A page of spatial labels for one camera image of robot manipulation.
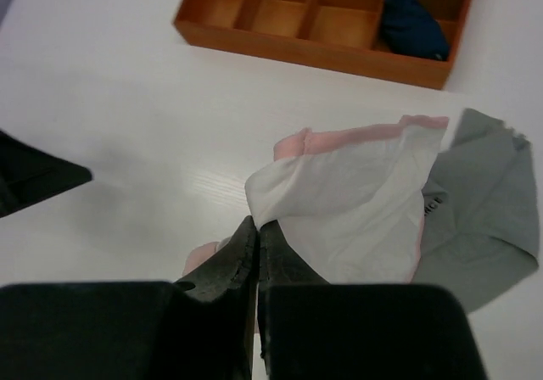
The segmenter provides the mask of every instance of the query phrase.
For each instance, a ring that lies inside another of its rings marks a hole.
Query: gray cloth
[[[537,270],[531,146],[502,121],[465,110],[423,195],[422,257],[413,282],[448,288],[470,312]]]

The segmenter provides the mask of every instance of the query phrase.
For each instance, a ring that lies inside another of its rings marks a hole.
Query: white table surface
[[[245,179],[304,126],[427,114],[453,129],[474,107],[529,137],[541,186],[543,0],[474,0],[444,92],[189,47],[179,1],[14,0],[1,128],[95,181],[0,220],[0,283],[177,278],[248,214]],[[543,272],[470,321],[492,379],[543,376]]]

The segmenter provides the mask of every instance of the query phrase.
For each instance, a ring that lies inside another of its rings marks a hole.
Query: orange wooden organizer box
[[[384,0],[183,0],[175,27],[191,45],[441,89],[471,0],[418,0],[451,45],[446,62],[391,53]]]

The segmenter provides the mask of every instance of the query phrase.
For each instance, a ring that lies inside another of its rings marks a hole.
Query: pink fabric edge
[[[397,124],[376,124],[350,130],[326,132],[312,132],[310,128],[304,128],[275,145],[273,160],[329,153],[346,145],[397,138],[408,126],[444,130],[448,124],[448,117],[404,115]]]
[[[216,253],[218,243],[219,242],[207,243],[191,251],[187,257],[187,260],[185,261],[185,268],[183,269],[182,277],[196,270],[205,261],[210,259]]]

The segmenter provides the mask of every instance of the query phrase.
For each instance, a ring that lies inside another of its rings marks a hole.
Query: folded fabric
[[[245,185],[257,228],[279,220],[288,244],[329,282],[410,281],[423,228],[421,189],[448,119],[285,138]]]
[[[423,194],[426,223],[413,282],[448,288],[469,312],[537,270],[531,147],[502,121],[466,110]]]
[[[418,0],[385,0],[380,31],[394,53],[435,60],[449,58],[450,47],[439,23]]]

